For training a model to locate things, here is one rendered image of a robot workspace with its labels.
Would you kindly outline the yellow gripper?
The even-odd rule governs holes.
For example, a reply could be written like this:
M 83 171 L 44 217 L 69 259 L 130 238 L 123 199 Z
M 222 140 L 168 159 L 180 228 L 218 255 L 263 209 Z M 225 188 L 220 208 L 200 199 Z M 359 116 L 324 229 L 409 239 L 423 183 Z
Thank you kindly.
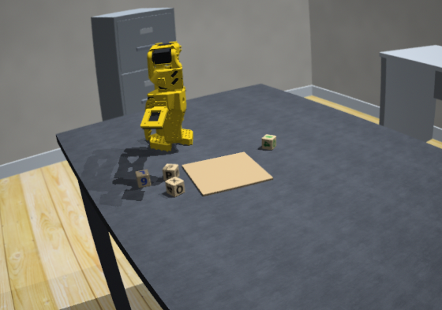
M 167 111 L 171 110 L 173 120 L 172 139 L 173 142 L 176 142 L 186 110 L 185 89 L 175 89 L 174 92 L 170 89 L 159 89 L 159 91 L 158 89 L 147 94 L 148 100 L 140 127 L 144 130 L 146 140 L 149 140 L 151 129 L 163 129 Z

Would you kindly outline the tan flat mat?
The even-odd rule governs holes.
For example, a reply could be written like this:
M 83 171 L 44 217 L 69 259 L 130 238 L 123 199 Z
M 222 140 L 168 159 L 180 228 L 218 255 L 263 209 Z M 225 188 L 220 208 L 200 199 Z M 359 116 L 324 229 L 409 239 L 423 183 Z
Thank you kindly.
M 245 152 L 182 165 L 203 196 L 273 180 Z

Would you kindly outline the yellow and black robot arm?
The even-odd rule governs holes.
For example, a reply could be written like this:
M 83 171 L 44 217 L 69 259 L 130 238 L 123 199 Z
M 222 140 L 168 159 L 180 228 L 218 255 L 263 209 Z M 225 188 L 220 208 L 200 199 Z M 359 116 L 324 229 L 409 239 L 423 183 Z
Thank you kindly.
M 175 50 L 176 47 L 177 50 Z M 149 50 L 147 54 L 148 77 L 155 84 L 155 90 L 158 88 L 170 89 L 174 92 L 175 89 L 185 89 L 183 87 L 182 65 L 178 57 L 182 49 L 179 50 L 179 48 L 182 48 L 182 46 L 179 46 L 176 42 L 170 42 L 156 43 Z M 149 139 L 151 149 L 171 151 L 172 144 L 175 143 L 183 145 L 193 144 L 193 131 L 182 129 L 182 126 L 177 141 L 173 142 L 173 120 L 171 113 L 171 110 L 167 111 L 163 129 L 157 129 L 156 134 L 151 135 Z

